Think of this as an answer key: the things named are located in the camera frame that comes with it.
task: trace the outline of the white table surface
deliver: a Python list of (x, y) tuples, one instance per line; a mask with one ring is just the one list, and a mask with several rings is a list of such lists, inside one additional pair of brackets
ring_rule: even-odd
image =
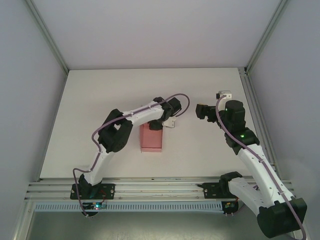
[[(74, 167), (88, 169), (97, 150), (91, 134), (111, 110), (133, 110), (175, 93), (187, 94), (191, 105), (175, 128), (164, 128), (162, 152), (141, 153), (139, 129), (134, 128), (105, 177), (206, 177), (232, 171), (250, 176), (217, 124), (196, 116), (196, 105), (215, 105), (219, 90), (230, 90), (233, 99), (243, 102), (247, 126), (255, 131), (237, 68), (72, 70), (40, 177), (71, 178)], [(186, 107), (186, 99), (179, 100)]]

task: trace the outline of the wire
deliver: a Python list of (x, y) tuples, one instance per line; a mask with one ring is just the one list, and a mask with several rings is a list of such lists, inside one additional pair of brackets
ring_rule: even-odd
[(77, 182), (77, 177), (76, 177), (76, 171), (79, 171), (79, 172), (81, 172), (81, 173), (86, 174), (86, 173), (90, 173), (90, 172), (95, 168), (95, 166), (96, 166), (96, 164), (97, 164), (97, 162), (98, 162), (98, 159), (99, 159), (99, 157), (100, 157), (100, 155), (101, 155), (101, 153), (102, 153), (102, 149), (101, 149), (100, 144), (95, 140), (96, 134), (97, 134), (101, 129), (104, 129), (106, 126), (108, 126), (108, 125), (110, 125), (110, 124), (113, 124), (114, 122), (117, 122), (117, 121), (119, 121), (119, 120), (121, 120), (121, 119), (125, 119), (125, 118), (127, 118), (127, 117), (132, 116), (132, 115), (141, 113), (141, 112), (143, 112), (143, 111), (145, 111), (145, 110), (148, 110), (149, 108), (154, 108), (155, 106), (161, 105), (161, 104), (169, 101), (170, 99), (172, 99), (172, 98), (174, 98), (174, 97), (176, 97), (176, 96), (184, 96), (184, 97), (186, 97), (186, 99), (187, 99), (187, 101), (188, 101), (188, 104), (187, 104), (186, 108), (183, 110), (183, 112), (180, 113), (180, 114), (178, 114), (178, 115), (176, 115), (177, 117), (179, 117), (179, 116), (181, 116), (182, 114), (184, 114), (184, 113), (188, 110), (188, 108), (189, 108), (189, 106), (190, 106), (190, 98), (189, 98), (186, 94), (184, 94), (184, 93), (176, 93), (176, 94), (173, 94), (173, 95), (171, 95), (170, 97), (164, 99), (164, 100), (161, 101), (161, 102), (157, 102), (157, 103), (152, 104), (152, 105), (150, 105), (150, 106), (146, 106), (145, 108), (142, 108), (142, 109), (139, 109), (139, 110), (137, 110), (137, 111), (134, 111), (132, 114), (127, 114), (127, 115), (120, 116), (120, 117), (117, 117), (117, 118), (115, 118), (115, 119), (112, 119), (111, 121), (108, 121), (107, 123), (105, 123), (105, 124), (103, 124), (102, 126), (100, 126), (99, 128), (97, 128), (97, 129), (92, 133), (92, 135), (91, 135), (91, 140), (94, 142), (94, 144), (95, 144), (95, 145), (97, 146), (97, 148), (98, 148), (98, 154), (96, 155), (96, 158), (95, 158), (95, 160), (94, 160), (94, 162), (93, 162), (92, 167), (91, 167), (89, 170), (82, 170), (82, 169), (79, 169), (79, 168), (74, 168), (74, 169), (72, 170), (73, 179), (74, 179), (74, 182), (75, 182), (76, 195), (77, 195), (78, 202), (79, 202), (79, 204), (80, 204), (81, 210), (82, 210), (82, 212), (84, 213), (85, 217), (88, 217), (89, 215), (88, 215), (87, 212), (85, 211), (84, 206), (83, 206), (83, 204), (82, 204), (82, 202), (81, 202), (81, 199), (80, 199), (80, 192), (79, 192), (79, 187), (78, 187), (78, 182)]
[(268, 172), (270, 178), (272, 179), (274, 185), (276, 186), (276, 188), (278, 189), (279, 191), (279, 194), (282, 195), (284, 201), (286, 202), (286, 204), (288, 205), (289, 209), (291, 210), (296, 222), (298, 223), (301, 231), (302, 231), (302, 239), (301, 240), (306, 240), (307, 239), (307, 234), (306, 234), (306, 230), (304, 228), (304, 226), (302, 225), (298, 215), (296, 214), (294, 208), (291, 206), (288, 198), (286, 197), (285, 193), (282, 191), (281, 187), (279, 186), (277, 180), (275, 179), (274, 175), (272, 174), (271, 170), (269, 169), (269, 167), (267, 166), (267, 164), (265, 163), (265, 160), (262, 159), (255, 151), (253, 151), (251, 148), (249, 148), (248, 146), (244, 145), (241, 141), (239, 141), (238, 139), (236, 139), (228, 130), (227, 128), (225, 127), (224, 123), (222, 122), (221, 120), (221, 117), (219, 115), (219, 109), (218, 109), (218, 106), (219, 106), (219, 103), (222, 99), (224, 99), (226, 97), (226, 95), (223, 95), (221, 96), (218, 101), (216, 102), (216, 106), (215, 106), (215, 114), (216, 114), (216, 117), (218, 119), (218, 122), (222, 128), (222, 130), (232, 139), (234, 140), (237, 144), (239, 144), (241, 147), (243, 147), (244, 149), (247, 149), (252, 155), (254, 155), (258, 160), (259, 162), (264, 166), (265, 170)]

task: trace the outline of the pink block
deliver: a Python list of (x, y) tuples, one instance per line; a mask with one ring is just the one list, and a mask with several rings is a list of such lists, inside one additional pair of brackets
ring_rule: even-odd
[(163, 130), (150, 130), (149, 123), (140, 125), (141, 152), (161, 153)]

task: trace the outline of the purple cable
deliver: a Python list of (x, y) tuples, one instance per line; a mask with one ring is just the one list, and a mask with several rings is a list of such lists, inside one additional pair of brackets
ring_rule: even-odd
[(95, 130), (95, 131), (92, 133), (91, 140), (94, 142), (94, 144), (95, 144), (95, 145), (97, 146), (97, 148), (98, 148), (98, 154), (96, 155), (96, 158), (95, 158), (95, 160), (94, 160), (94, 162), (93, 162), (92, 167), (90, 168), (90, 170), (82, 170), (82, 169), (79, 169), (79, 168), (74, 168), (74, 169), (72, 170), (73, 179), (74, 179), (74, 182), (75, 182), (76, 195), (77, 195), (77, 198), (78, 198), (78, 201), (79, 201), (81, 210), (82, 210), (82, 212), (84, 213), (85, 217), (87, 217), (88, 214), (87, 214), (87, 212), (85, 211), (84, 206), (83, 206), (83, 204), (82, 204), (82, 202), (81, 202), (81, 199), (80, 199), (80, 193), (79, 193), (79, 188), (78, 188), (76, 171), (79, 171), (79, 172), (85, 174), (85, 173), (90, 173), (90, 172), (95, 168), (95, 166), (96, 166), (96, 164), (97, 164), (97, 162), (98, 162), (98, 159), (99, 159), (99, 157), (100, 157), (100, 155), (101, 155), (101, 151), (102, 151), (100, 144), (95, 140), (96, 134), (97, 134), (101, 129), (105, 128), (106, 126), (108, 126), (108, 125), (110, 125), (110, 124), (113, 124), (113, 123), (116, 122), (116, 121), (119, 121), (119, 120), (121, 120), (121, 119), (125, 119), (125, 118), (127, 118), (127, 117), (130, 117), (130, 116), (135, 115), (135, 114), (138, 114), (138, 113), (141, 113), (141, 112), (143, 112), (143, 111), (145, 111), (145, 110), (148, 110), (149, 108), (153, 108), (153, 107), (155, 107), (155, 106), (161, 105), (161, 104), (169, 101), (170, 99), (172, 99), (172, 98), (174, 98), (174, 97), (176, 97), (176, 96), (184, 96), (184, 97), (186, 97), (186, 99), (187, 99), (187, 101), (188, 101), (188, 104), (187, 104), (186, 108), (183, 110), (183, 112), (180, 113), (180, 114), (178, 114), (178, 115), (176, 115), (177, 117), (179, 117), (179, 116), (181, 116), (182, 114), (184, 114), (184, 113), (188, 110), (188, 108), (189, 108), (189, 106), (190, 106), (190, 98), (189, 98), (186, 94), (184, 94), (184, 93), (176, 93), (176, 94), (174, 94), (174, 95), (166, 98), (165, 100), (163, 100), (163, 101), (161, 101), (161, 102), (157, 102), (157, 103), (155, 103), (155, 104), (152, 104), (151, 106), (146, 106), (145, 108), (142, 108), (142, 109), (140, 109), (140, 110), (134, 111), (132, 114), (127, 114), (127, 115), (120, 116), (120, 117), (117, 117), (117, 118), (115, 118), (115, 119), (112, 119), (111, 121), (108, 121), (108, 122), (106, 122), (105, 124), (103, 124), (102, 126), (100, 126), (97, 130)]
[(272, 174), (271, 170), (269, 169), (269, 167), (267, 166), (267, 164), (265, 163), (265, 161), (257, 154), (255, 153), (251, 148), (249, 148), (248, 146), (244, 145), (242, 142), (240, 142), (238, 139), (236, 139), (228, 130), (227, 128), (225, 127), (224, 123), (221, 121), (221, 117), (219, 115), (219, 110), (218, 110), (218, 106), (219, 106), (219, 103), (222, 99), (224, 99), (226, 97), (226, 95), (223, 95), (221, 96), (218, 101), (216, 102), (216, 106), (215, 106), (215, 114), (216, 114), (216, 117), (219, 121), (219, 124), (222, 128), (222, 130), (233, 140), (235, 141), (237, 144), (239, 144), (241, 147), (243, 147), (244, 149), (247, 149), (252, 155), (254, 155), (258, 160), (259, 162), (262, 163), (262, 165), (264, 166), (265, 170), (268, 172), (270, 178), (272, 179), (273, 183), (275, 184), (276, 188), (278, 189), (279, 191), (279, 194), (282, 195), (284, 201), (286, 202), (286, 204), (288, 205), (289, 209), (291, 210), (295, 220), (297, 221), (301, 231), (302, 231), (302, 239), (301, 240), (306, 240), (307, 239), (307, 234), (306, 234), (306, 230), (304, 228), (304, 226), (302, 225), (298, 215), (296, 214), (294, 208), (291, 206), (288, 198), (286, 197), (286, 195), (284, 194), (284, 192), (282, 191), (281, 187), (279, 186), (277, 180), (275, 179), (274, 175)]

